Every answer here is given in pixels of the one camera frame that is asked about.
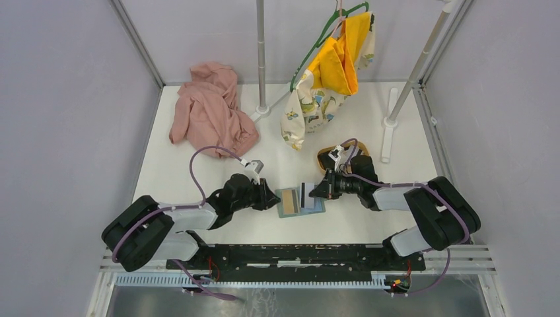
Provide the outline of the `yellow oval tray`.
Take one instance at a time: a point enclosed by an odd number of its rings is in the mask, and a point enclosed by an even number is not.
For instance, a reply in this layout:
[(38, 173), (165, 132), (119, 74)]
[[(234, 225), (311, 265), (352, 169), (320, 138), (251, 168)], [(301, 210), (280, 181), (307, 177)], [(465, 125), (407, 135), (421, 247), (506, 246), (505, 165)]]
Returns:
[[(341, 151), (340, 154), (338, 154), (338, 158), (334, 158), (332, 151), (337, 149), (341, 149)], [(349, 167), (350, 160), (357, 155), (369, 157), (370, 153), (363, 143), (358, 142), (356, 145), (354, 142), (348, 142), (320, 150), (316, 155), (316, 160), (320, 171), (325, 173), (327, 169), (338, 170), (343, 164)]]

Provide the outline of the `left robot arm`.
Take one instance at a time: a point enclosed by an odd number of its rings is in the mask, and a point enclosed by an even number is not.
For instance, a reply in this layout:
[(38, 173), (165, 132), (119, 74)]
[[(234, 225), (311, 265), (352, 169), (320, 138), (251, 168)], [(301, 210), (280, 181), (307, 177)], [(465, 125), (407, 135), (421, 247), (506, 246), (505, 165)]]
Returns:
[(112, 251), (113, 261), (128, 272), (151, 260), (181, 260), (199, 269), (207, 262), (207, 250), (195, 237), (196, 230), (218, 229), (237, 211), (264, 211), (280, 201), (264, 178), (233, 174), (197, 205), (163, 204), (143, 195), (103, 230), (101, 239)]

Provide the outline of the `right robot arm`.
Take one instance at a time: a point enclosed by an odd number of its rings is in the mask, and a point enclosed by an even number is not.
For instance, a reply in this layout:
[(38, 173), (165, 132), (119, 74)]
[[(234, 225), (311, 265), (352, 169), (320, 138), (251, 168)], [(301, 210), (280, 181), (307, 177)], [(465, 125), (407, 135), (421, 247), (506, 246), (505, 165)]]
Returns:
[(379, 181), (370, 156), (357, 155), (350, 167), (326, 169), (322, 181), (309, 196), (334, 200), (355, 194), (372, 211), (409, 211), (415, 226), (383, 241), (382, 263), (399, 269), (408, 256), (427, 250), (444, 250), (467, 241), (481, 228), (481, 221), (448, 178), (438, 176), (426, 183), (389, 184)]

